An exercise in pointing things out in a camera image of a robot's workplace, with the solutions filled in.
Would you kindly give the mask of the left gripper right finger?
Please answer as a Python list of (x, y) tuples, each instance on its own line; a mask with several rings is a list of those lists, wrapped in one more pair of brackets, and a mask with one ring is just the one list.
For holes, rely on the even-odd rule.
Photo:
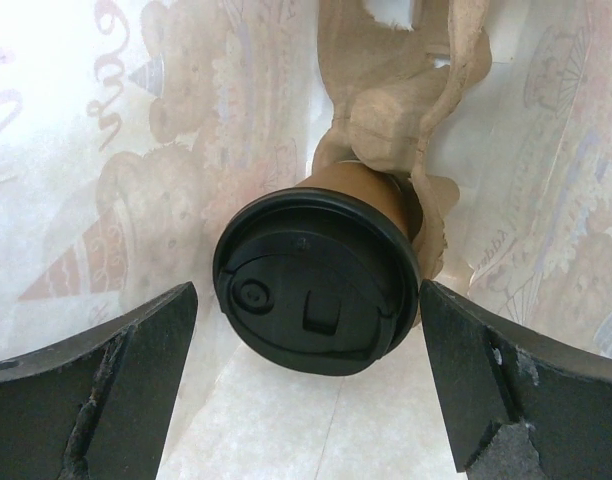
[(470, 479), (612, 479), (612, 359), (420, 290), (449, 444)]

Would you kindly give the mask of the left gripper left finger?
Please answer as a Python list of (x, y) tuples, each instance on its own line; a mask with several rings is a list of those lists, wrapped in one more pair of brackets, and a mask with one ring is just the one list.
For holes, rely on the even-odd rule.
[(192, 283), (0, 361), (0, 479), (154, 479), (195, 327)]

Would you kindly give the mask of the brown paper cup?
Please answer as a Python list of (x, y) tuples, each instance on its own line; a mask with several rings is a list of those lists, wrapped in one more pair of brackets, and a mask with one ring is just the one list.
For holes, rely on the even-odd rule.
[(358, 161), (344, 161), (312, 173), (297, 187), (319, 188), (349, 195), (379, 210), (413, 241), (423, 223), (422, 208), (405, 178), (372, 170)]

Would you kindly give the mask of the white paper takeout bag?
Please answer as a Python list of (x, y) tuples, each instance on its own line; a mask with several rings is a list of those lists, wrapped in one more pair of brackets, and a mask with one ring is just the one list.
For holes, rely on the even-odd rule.
[[(162, 479), (453, 479), (415, 329), (349, 378), (243, 345), (210, 263), (332, 120), (314, 1), (0, 1), (0, 361), (192, 281)], [(439, 279), (612, 358), (612, 1), (494, 1), (492, 67), (436, 130)]]

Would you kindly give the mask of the black plastic cup lid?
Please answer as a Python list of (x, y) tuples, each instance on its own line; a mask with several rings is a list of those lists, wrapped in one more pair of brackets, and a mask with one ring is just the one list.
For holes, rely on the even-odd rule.
[(411, 244), (355, 197), (289, 188), (240, 210), (213, 256), (221, 311), (241, 340), (282, 367), (359, 373), (397, 348), (418, 313)]

